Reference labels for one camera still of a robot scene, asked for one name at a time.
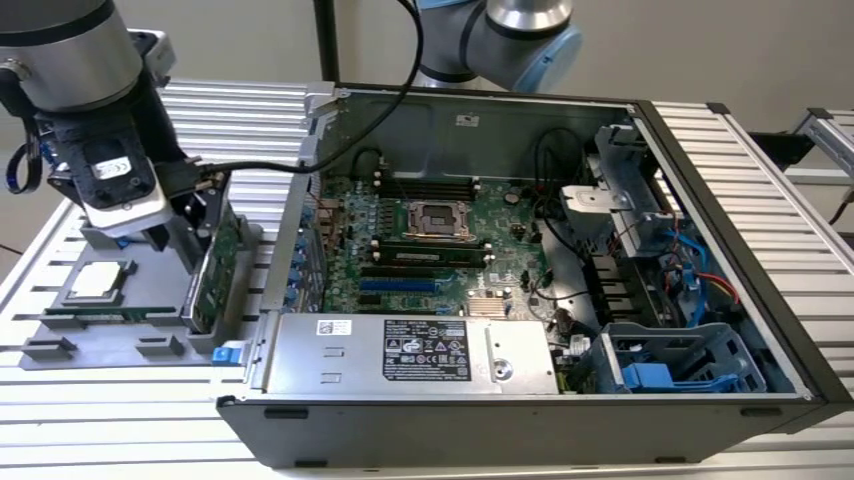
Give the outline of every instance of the blue drive bracket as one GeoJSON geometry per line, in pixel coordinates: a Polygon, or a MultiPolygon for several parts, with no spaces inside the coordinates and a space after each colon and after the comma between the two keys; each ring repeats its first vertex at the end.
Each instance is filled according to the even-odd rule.
{"type": "Polygon", "coordinates": [[[674,382],[663,363],[633,363],[623,368],[623,380],[633,393],[727,393],[738,391],[738,375],[714,380],[674,382]]]}

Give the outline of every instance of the red cable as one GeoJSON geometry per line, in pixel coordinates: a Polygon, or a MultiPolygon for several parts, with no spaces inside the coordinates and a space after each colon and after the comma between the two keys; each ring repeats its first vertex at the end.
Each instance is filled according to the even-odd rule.
{"type": "Polygon", "coordinates": [[[733,293],[733,301],[735,302],[735,304],[738,304],[738,302],[739,302],[738,292],[735,291],[735,287],[733,287],[730,282],[727,282],[719,276],[713,275],[711,273],[698,273],[697,276],[707,278],[709,280],[713,280],[713,281],[718,282],[721,285],[723,285],[723,287],[733,293]]]}

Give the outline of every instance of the black cable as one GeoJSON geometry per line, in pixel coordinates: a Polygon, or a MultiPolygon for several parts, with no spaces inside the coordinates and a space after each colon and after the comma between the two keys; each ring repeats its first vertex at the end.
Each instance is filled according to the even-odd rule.
{"type": "Polygon", "coordinates": [[[5,188],[12,195],[32,193],[41,185],[41,140],[39,138],[39,127],[33,120],[24,120],[24,130],[27,139],[5,166],[5,188]],[[17,170],[21,162],[27,162],[27,180],[23,185],[17,178],[17,170]]]}
{"type": "Polygon", "coordinates": [[[578,257],[578,261],[582,262],[582,264],[583,264],[583,263],[586,263],[585,262],[585,255],[582,255],[581,250],[578,248],[575,248],[575,246],[573,246],[570,244],[570,242],[561,236],[561,233],[558,233],[558,229],[555,228],[555,226],[553,225],[551,221],[549,220],[547,206],[549,206],[549,202],[550,201],[559,202],[559,200],[557,198],[542,197],[537,201],[537,203],[534,203],[534,217],[537,217],[537,207],[542,204],[543,205],[543,223],[546,224],[546,228],[549,228],[549,231],[554,235],[554,237],[558,240],[558,242],[561,242],[561,244],[567,248],[567,250],[575,254],[575,256],[578,257]]]}
{"type": "Polygon", "coordinates": [[[558,302],[561,300],[569,300],[570,298],[575,298],[579,297],[582,295],[587,295],[590,292],[587,290],[582,290],[581,292],[575,292],[571,295],[566,295],[563,297],[549,297],[543,294],[543,292],[539,291],[539,284],[543,281],[543,277],[546,276],[546,274],[542,274],[538,278],[537,281],[534,282],[534,285],[531,286],[531,292],[534,292],[534,294],[542,298],[543,300],[549,300],[553,302],[558,302]]]}
{"type": "Polygon", "coordinates": [[[408,0],[395,0],[395,1],[400,4],[403,8],[406,8],[406,11],[412,17],[412,22],[415,23],[415,31],[418,33],[418,46],[415,49],[415,59],[412,61],[410,76],[406,79],[406,82],[403,83],[403,85],[400,86],[400,92],[398,93],[398,96],[391,102],[391,105],[388,105],[388,108],[386,108],[386,111],[379,115],[379,117],[376,117],[376,119],[362,130],[362,132],[355,134],[350,139],[350,141],[343,146],[340,146],[330,154],[328,157],[326,157],[322,161],[319,161],[314,165],[290,166],[290,165],[280,165],[272,162],[231,162],[231,163],[220,163],[216,165],[204,165],[202,167],[203,173],[210,174],[210,173],[218,173],[218,172],[234,172],[235,170],[248,170],[248,169],[275,170],[279,172],[294,173],[294,174],[308,174],[308,173],[319,172],[320,170],[324,170],[327,167],[330,167],[335,163],[335,161],[339,158],[342,158],[344,153],[347,153],[350,149],[362,140],[364,140],[364,138],[371,134],[371,132],[376,129],[376,127],[379,127],[379,125],[386,121],[386,119],[391,116],[394,111],[398,109],[398,106],[400,105],[400,103],[403,102],[403,99],[410,93],[410,89],[412,88],[412,83],[415,82],[415,76],[418,75],[418,67],[422,63],[422,56],[424,53],[424,29],[422,27],[420,15],[418,13],[418,3],[414,2],[415,6],[412,6],[410,5],[408,0]]]}
{"type": "Polygon", "coordinates": [[[582,295],[587,295],[590,292],[587,290],[582,290],[581,292],[575,292],[573,295],[566,295],[563,297],[549,297],[549,296],[546,296],[543,294],[543,292],[539,291],[539,289],[534,289],[534,293],[543,300],[550,300],[553,302],[557,302],[557,301],[561,301],[561,300],[569,300],[570,298],[575,298],[575,297],[579,297],[582,295]]]}
{"type": "Polygon", "coordinates": [[[13,253],[16,255],[23,255],[24,252],[21,252],[17,248],[12,248],[8,245],[4,245],[3,243],[0,243],[0,249],[5,250],[9,253],[13,253]]]}
{"type": "MultiPolygon", "coordinates": [[[[537,186],[539,184],[539,162],[541,162],[541,155],[543,152],[543,145],[546,143],[546,139],[549,138],[549,136],[553,133],[558,133],[558,132],[563,132],[563,133],[569,133],[570,136],[573,137],[573,140],[575,141],[575,143],[578,144],[578,148],[581,151],[581,157],[579,157],[579,164],[585,161],[585,143],[582,142],[581,137],[578,136],[578,134],[575,133],[575,131],[569,128],[569,127],[553,127],[549,130],[546,130],[539,138],[537,139],[537,142],[534,144],[534,186],[537,186]]],[[[551,153],[553,158],[557,159],[557,156],[554,155],[554,152],[551,151],[551,149],[546,149],[547,152],[546,153],[551,153]]],[[[547,184],[549,183],[549,167],[547,167],[547,162],[543,161],[543,182],[547,184]]]]}
{"type": "Polygon", "coordinates": [[[849,203],[847,202],[842,202],[842,204],[839,205],[839,208],[837,208],[837,212],[833,214],[833,217],[830,217],[830,220],[827,220],[829,224],[834,224],[839,221],[839,219],[842,218],[842,214],[845,213],[845,209],[849,208],[849,203]]]}
{"type": "Polygon", "coordinates": [[[383,151],[379,148],[375,147],[362,147],[359,148],[359,150],[356,150],[356,153],[352,156],[352,164],[350,166],[350,178],[356,178],[356,163],[359,163],[359,159],[362,158],[362,155],[364,155],[366,153],[374,153],[378,158],[383,158],[383,151]]]}

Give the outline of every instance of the robotic arm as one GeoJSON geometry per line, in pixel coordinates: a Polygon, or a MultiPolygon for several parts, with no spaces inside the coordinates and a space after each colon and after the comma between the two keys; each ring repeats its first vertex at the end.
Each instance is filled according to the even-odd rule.
{"type": "Polygon", "coordinates": [[[112,0],[1,3],[0,100],[36,143],[31,163],[49,145],[60,162],[49,184],[107,236],[166,224],[172,203],[190,199],[170,198],[155,170],[186,155],[143,58],[152,39],[128,33],[112,0]]]}
{"type": "Polygon", "coordinates": [[[502,88],[549,91],[582,45],[571,0],[420,0],[424,58],[418,84],[470,88],[478,77],[502,88]]]}

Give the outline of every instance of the barcode sticker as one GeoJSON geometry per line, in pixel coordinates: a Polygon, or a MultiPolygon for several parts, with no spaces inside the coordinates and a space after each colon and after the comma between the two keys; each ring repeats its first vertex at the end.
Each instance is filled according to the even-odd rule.
{"type": "Polygon", "coordinates": [[[351,320],[318,320],[318,335],[350,335],[351,320]]]}

